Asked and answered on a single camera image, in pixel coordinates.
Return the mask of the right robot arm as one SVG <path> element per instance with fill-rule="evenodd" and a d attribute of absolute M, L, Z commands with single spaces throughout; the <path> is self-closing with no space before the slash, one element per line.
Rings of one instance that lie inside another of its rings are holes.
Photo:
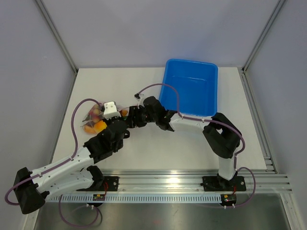
<path fill-rule="evenodd" d="M 235 153 L 243 143 L 242 134 L 224 114 L 216 113 L 209 120 L 187 117 L 178 111 L 165 109 L 154 96 L 145 97 L 137 93 L 134 97 L 138 104 L 129 107 L 126 119 L 129 128 L 154 123 L 163 131 L 204 136 L 219 159 L 217 176 L 202 182 L 205 191 L 235 191 L 243 186 L 243 177 L 237 175 Z"/>

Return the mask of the clear zip top bag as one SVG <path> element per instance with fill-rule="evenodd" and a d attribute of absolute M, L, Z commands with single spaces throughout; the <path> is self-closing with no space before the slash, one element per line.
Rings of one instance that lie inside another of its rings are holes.
<path fill-rule="evenodd" d="M 118 118 L 122 118 L 123 120 L 125 120 L 127 118 L 129 108 L 123 107 L 117 104 L 116 106 L 117 106 L 118 111 L 121 114 L 121 117 L 118 117 Z M 106 122 L 107 119 L 104 118 L 103 112 L 104 112 L 104 103 L 100 103 L 100 106 L 94 105 L 90 109 L 90 111 L 87 113 L 84 120 L 82 121 L 82 128 L 85 133 L 93 134 L 93 135 L 98 134 L 94 130 L 94 124 L 99 122 L 100 120 L 103 120 L 104 122 Z"/>

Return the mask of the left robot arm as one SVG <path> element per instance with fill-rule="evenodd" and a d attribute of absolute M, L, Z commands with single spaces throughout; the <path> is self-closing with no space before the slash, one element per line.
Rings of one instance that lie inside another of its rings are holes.
<path fill-rule="evenodd" d="M 46 201 L 59 195 L 91 188 L 104 188 L 104 176 L 96 163 L 123 147 L 130 133 L 122 119 L 107 127 L 80 147 L 74 157 L 65 157 L 35 170 L 21 168 L 15 177 L 14 193 L 23 214 L 40 209 Z"/>

